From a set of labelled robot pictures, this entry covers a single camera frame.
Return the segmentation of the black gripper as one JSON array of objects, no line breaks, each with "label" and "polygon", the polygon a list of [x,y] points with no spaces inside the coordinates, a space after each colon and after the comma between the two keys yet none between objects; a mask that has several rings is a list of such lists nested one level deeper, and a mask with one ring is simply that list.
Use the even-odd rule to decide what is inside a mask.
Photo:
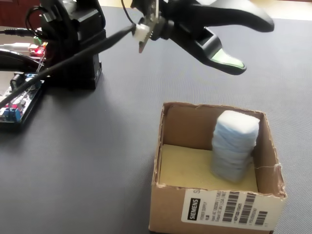
[{"label": "black gripper", "polygon": [[241,25],[258,32],[272,32],[273,19],[248,0],[161,0],[160,17],[151,40],[171,39],[202,64],[230,75],[241,75],[245,64],[227,54],[219,37],[207,27]]}]

